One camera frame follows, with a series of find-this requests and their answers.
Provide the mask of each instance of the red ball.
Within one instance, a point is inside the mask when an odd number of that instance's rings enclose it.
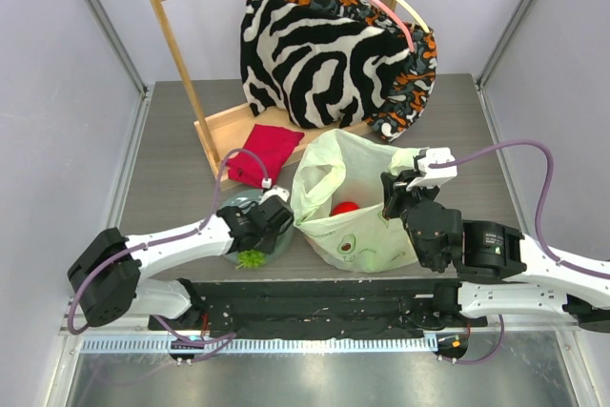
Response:
[[[341,202],[331,211],[331,216],[335,216],[336,214],[346,214],[347,212],[353,212],[354,210],[358,210],[358,204],[355,202]]]

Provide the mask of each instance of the metal floor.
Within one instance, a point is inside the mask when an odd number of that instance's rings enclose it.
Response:
[[[469,357],[496,342],[471,336]],[[453,366],[428,353],[219,356],[166,366],[164,355],[83,355],[69,407],[536,406],[578,403],[555,333],[511,333],[484,364]]]

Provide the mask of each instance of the gray table surface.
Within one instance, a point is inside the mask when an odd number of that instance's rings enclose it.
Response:
[[[245,102],[238,80],[199,81],[195,87],[206,114]],[[210,211],[214,177],[193,121],[193,110],[182,84],[157,83],[123,213],[123,234],[163,231],[195,222]],[[367,137],[378,141],[374,134]],[[450,147],[455,157],[490,144],[491,135],[472,76],[466,74],[440,75],[421,119],[393,143],[398,147]],[[284,168],[278,184],[290,190],[295,169],[296,165]],[[240,186],[228,190],[223,199],[244,189]],[[442,187],[437,201],[447,208],[460,209],[465,219],[518,226],[495,154],[460,166],[458,177]],[[209,257],[170,269],[158,278],[213,281],[408,276],[435,275],[417,264],[373,275],[340,271],[326,264],[297,233],[289,252],[258,270],[236,270],[224,258]]]

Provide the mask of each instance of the red cloth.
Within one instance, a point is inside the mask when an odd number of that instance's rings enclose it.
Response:
[[[254,128],[243,148],[250,150],[260,157],[273,184],[275,184],[279,171],[293,153],[298,142],[305,134],[294,132],[277,126],[264,126],[254,124]],[[247,153],[238,153],[227,161],[229,178],[241,181],[255,188],[262,188],[263,171],[254,158]]]

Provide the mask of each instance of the orange and black fabric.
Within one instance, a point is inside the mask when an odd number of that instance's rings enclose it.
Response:
[[[408,27],[415,52],[367,0],[249,0],[241,72],[254,115],[278,106],[303,128],[365,120],[395,140],[423,113],[436,78],[433,33]]]

